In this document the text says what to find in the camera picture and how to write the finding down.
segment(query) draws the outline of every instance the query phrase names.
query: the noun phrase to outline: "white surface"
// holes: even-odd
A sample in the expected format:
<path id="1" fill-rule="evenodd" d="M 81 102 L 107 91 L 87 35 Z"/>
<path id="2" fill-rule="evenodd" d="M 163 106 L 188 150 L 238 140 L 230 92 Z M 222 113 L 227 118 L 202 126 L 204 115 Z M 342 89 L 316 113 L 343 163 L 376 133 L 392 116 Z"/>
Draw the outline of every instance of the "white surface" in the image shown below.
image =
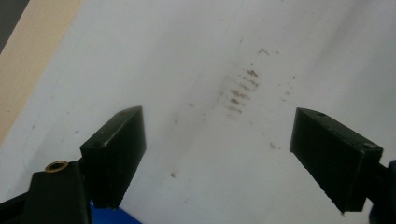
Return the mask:
<path id="1" fill-rule="evenodd" d="M 369 201 L 341 216 L 289 152 L 291 128 L 297 106 L 316 109 L 382 146 L 384 164 L 396 158 L 395 11 L 86 0 L 0 148 L 0 201 L 142 105 L 148 151 L 121 207 L 144 223 L 367 223 Z"/>

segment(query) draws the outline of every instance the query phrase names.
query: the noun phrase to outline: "wooden edge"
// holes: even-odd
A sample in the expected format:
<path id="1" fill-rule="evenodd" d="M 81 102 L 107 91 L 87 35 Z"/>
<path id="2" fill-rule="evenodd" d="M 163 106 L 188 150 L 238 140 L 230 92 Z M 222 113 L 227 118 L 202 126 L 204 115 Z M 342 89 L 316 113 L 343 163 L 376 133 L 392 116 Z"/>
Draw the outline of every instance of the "wooden edge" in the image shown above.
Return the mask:
<path id="1" fill-rule="evenodd" d="M 28 100 L 81 0 L 31 0 L 0 54 L 0 145 Z"/>

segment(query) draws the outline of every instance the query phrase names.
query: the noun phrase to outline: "black metal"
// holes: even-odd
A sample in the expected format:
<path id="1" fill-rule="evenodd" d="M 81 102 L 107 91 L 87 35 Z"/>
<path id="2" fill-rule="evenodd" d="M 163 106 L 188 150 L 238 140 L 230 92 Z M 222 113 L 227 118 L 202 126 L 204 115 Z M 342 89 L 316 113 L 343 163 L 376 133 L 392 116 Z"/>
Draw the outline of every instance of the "black metal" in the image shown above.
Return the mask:
<path id="1" fill-rule="evenodd" d="M 396 223 L 396 163 L 379 163 L 382 147 L 318 111 L 297 108 L 290 151 L 342 212 L 373 204 L 371 223 Z"/>
<path id="2" fill-rule="evenodd" d="M 97 208 L 118 208 L 146 150 L 142 107 L 123 110 L 81 146 Z"/>
<path id="3" fill-rule="evenodd" d="M 91 223 L 89 201 L 78 162 L 56 173 L 34 173 L 21 224 Z"/>
<path id="4" fill-rule="evenodd" d="M 142 107 L 116 114 L 80 148 L 79 161 L 34 173 L 29 191 L 0 204 L 0 223 L 92 223 L 95 207 L 119 207 L 146 150 Z"/>
<path id="5" fill-rule="evenodd" d="M 27 193 L 0 203 L 0 223 L 17 224 L 21 221 L 21 214 L 26 201 Z"/>

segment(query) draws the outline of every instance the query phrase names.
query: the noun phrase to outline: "brass rivet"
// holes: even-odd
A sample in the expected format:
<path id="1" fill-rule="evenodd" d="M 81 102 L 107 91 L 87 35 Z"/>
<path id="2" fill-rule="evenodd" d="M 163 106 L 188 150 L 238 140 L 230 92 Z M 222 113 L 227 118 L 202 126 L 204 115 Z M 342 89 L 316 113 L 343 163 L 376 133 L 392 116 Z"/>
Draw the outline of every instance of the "brass rivet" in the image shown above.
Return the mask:
<path id="1" fill-rule="evenodd" d="M 56 173 L 66 168 L 69 163 L 67 161 L 55 161 L 46 167 L 47 173 Z"/>

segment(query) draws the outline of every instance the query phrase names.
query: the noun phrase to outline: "blue plastic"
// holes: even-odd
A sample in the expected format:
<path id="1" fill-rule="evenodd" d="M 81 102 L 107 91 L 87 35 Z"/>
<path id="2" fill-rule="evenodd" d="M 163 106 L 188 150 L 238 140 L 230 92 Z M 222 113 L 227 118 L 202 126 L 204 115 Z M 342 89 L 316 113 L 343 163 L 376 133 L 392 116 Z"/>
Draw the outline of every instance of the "blue plastic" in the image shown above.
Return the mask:
<path id="1" fill-rule="evenodd" d="M 93 224 L 141 224 L 122 209 L 96 209 L 90 202 Z"/>

